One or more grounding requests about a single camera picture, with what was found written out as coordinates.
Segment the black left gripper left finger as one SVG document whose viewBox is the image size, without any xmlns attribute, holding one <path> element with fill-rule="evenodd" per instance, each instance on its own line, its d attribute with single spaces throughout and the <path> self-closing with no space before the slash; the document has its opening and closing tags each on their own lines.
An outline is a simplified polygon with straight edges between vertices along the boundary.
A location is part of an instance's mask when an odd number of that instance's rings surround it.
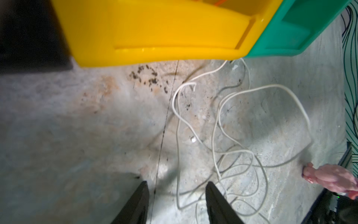
<svg viewBox="0 0 358 224">
<path fill-rule="evenodd" d="M 147 181 L 142 181 L 111 224 L 146 224 L 149 198 Z"/>
</svg>

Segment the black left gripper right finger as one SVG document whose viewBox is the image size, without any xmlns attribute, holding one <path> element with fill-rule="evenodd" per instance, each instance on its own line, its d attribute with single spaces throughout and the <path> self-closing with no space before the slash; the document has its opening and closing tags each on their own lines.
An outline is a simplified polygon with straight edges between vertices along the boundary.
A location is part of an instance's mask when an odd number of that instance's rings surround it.
<svg viewBox="0 0 358 224">
<path fill-rule="evenodd" d="M 210 224 L 244 224 L 213 182 L 205 189 Z"/>
</svg>

